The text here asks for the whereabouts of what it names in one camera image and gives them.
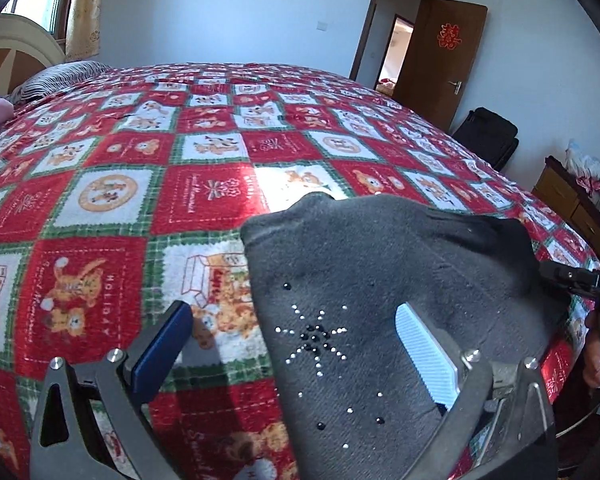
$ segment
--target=screw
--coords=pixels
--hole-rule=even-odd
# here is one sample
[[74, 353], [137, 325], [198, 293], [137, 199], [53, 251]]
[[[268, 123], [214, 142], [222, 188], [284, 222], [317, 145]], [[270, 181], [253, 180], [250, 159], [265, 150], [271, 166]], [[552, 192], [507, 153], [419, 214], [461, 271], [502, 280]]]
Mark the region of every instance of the screw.
[[125, 351], [120, 348], [114, 348], [113, 350], [109, 350], [107, 352], [107, 361], [110, 363], [117, 363], [125, 356]]
[[538, 369], [538, 359], [536, 359], [535, 357], [525, 357], [525, 366], [527, 368], [529, 368], [530, 370], [537, 370]]
[[464, 358], [470, 363], [477, 363], [480, 361], [482, 354], [480, 354], [479, 350], [467, 350], [464, 353]]
[[62, 359], [61, 357], [54, 357], [49, 362], [49, 368], [51, 368], [52, 370], [59, 370], [60, 368], [62, 368], [63, 365], [64, 359]]

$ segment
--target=door handle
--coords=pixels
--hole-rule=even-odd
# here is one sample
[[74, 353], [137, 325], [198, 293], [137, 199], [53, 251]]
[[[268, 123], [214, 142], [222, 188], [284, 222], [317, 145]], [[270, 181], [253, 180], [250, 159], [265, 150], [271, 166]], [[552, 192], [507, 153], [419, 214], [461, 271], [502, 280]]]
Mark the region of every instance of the door handle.
[[458, 95], [460, 93], [460, 88], [462, 87], [462, 81], [447, 81], [447, 83], [456, 87], [456, 89], [454, 90], [455, 95]]

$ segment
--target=curtain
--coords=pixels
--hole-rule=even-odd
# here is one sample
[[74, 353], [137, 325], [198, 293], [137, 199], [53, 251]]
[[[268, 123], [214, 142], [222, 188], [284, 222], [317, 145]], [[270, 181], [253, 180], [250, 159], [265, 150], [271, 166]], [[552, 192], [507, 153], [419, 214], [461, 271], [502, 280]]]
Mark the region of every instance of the curtain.
[[71, 0], [66, 31], [66, 60], [95, 56], [100, 51], [101, 0]]

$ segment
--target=bedside cabinet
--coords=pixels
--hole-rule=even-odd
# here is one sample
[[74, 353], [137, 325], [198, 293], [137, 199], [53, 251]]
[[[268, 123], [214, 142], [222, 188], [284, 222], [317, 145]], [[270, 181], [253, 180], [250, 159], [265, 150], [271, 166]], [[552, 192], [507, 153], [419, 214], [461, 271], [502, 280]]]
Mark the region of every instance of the bedside cabinet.
[[600, 211], [554, 157], [548, 156], [532, 193], [582, 236], [600, 259]]

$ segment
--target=plastic bag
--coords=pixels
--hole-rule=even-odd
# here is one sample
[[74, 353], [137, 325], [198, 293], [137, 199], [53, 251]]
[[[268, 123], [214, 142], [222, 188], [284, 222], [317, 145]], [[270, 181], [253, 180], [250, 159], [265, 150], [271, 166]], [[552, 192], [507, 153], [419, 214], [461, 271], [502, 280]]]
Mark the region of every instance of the plastic bag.
[[575, 139], [570, 139], [566, 150], [565, 167], [576, 177], [576, 182], [586, 192], [600, 211], [600, 160], [585, 155]]

